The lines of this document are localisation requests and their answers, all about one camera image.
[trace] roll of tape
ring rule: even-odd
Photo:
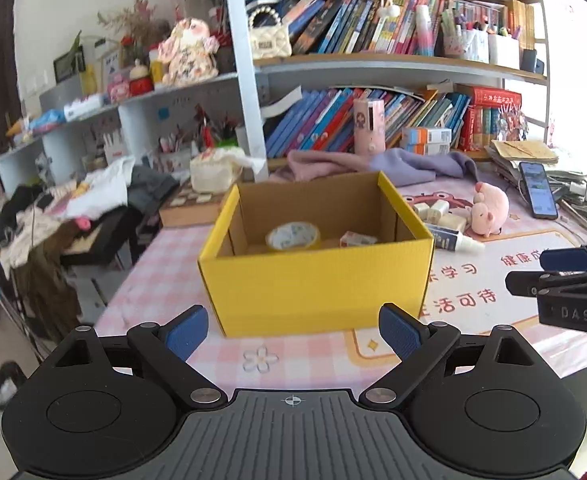
[[[290,222],[271,231],[266,244],[277,253],[320,249],[320,230],[309,222]]]

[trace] white pencil cup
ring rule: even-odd
[[[445,57],[489,62],[489,35],[482,30],[462,30],[460,36],[445,36]]]
[[[492,65],[520,68],[520,43],[508,36],[489,36],[489,62]]]

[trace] open box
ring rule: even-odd
[[[293,221],[321,248],[272,252],[266,236]],[[352,231],[373,246],[339,248]],[[433,237],[384,173],[231,189],[198,264],[225,335],[274,336],[376,326],[382,304],[417,317]]]

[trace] pink plush toy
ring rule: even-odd
[[[471,208],[471,230],[482,236],[499,234],[508,215],[507,194],[499,187],[478,182]]]

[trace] smartphone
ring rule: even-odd
[[[521,162],[520,174],[523,176],[533,217],[548,220],[558,218],[556,202],[544,166],[537,162]]]

